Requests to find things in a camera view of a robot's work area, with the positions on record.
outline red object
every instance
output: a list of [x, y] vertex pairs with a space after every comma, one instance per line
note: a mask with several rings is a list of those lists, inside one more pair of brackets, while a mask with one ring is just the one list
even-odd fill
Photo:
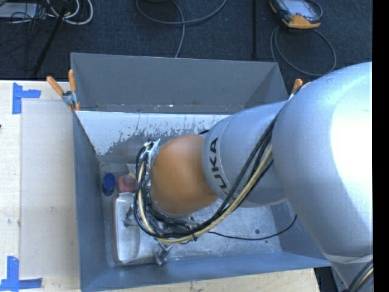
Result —
[[133, 174], [122, 175], [117, 180], [117, 190], [121, 192], [135, 193], [135, 176]]

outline blue tape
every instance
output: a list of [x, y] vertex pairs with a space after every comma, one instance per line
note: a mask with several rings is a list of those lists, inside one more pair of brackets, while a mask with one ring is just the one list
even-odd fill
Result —
[[40, 90], [23, 91], [23, 87], [14, 82], [12, 97], [12, 114], [20, 114], [22, 112], [22, 99], [38, 99], [40, 96]]
[[19, 292], [19, 289], [40, 288], [42, 278], [19, 280], [19, 260], [16, 257], [7, 257], [7, 278], [0, 282], [0, 291]]

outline bin floor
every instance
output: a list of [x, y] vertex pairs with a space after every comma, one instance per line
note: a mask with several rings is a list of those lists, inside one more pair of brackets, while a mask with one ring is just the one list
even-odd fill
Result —
[[[133, 172], [135, 165], [125, 164], [103, 164], [101, 166], [101, 178], [106, 173], [112, 173], [116, 178], [120, 175]], [[102, 194], [103, 210], [105, 218], [105, 234], [107, 259], [111, 266], [118, 265], [114, 259], [112, 239], [112, 199], [114, 195], [105, 196]], [[220, 206], [221, 200], [216, 200], [211, 206], [193, 213], [196, 221], [205, 221], [210, 218]], [[277, 229], [270, 206], [263, 207], [240, 207], [231, 213], [225, 220], [217, 225], [212, 231], [220, 234], [245, 237], [260, 238], [276, 234]], [[136, 258], [126, 263], [128, 265], [154, 263], [154, 254], [159, 250], [159, 245], [154, 238], [140, 230], [139, 251]], [[167, 261], [176, 259], [197, 259], [211, 256], [233, 256], [244, 254], [256, 254], [265, 252], [282, 251], [279, 238], [272, 237], [266, 240], [248, 241], [240, 239], [226, 238], [215, 234], [206, 233], [200, 236], [195, 242], [187, 244], [174, 244], [167, 256]]]

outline gray metal bin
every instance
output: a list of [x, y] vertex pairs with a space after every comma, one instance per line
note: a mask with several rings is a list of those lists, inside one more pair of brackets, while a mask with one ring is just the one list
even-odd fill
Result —
[[[271, 62], [72, 53], [71, 68], [81, 105], [73, 115], [73, 133], [82, 291], [330, 265], [298, 219], [287, 232], [257, 242], [205, 234], [177, 245], [161, 266], [148, 258], [154, 240], [140, 231], [143, 258], [115, 263], [112, 197], [102, 194], [102, 174], [125, 172], [148, 138], [160, 137], [163, 144], [288, 95], [278, 65]], [[251, 237], [266, 236], [284, 229], [294, 217], [288, 201], [241, 211], [231, 214], [220, 230], [236, 234], [248, 228]], [[242, 217], [239, 228], [236, 222]]]

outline blue cap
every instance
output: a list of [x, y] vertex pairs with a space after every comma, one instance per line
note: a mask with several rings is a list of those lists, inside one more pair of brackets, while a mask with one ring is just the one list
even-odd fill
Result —
[[116, 186], [115, 176], [111, 173], [107, 173], [103, 178], [103, 193], [107, 196], [112, 195]]

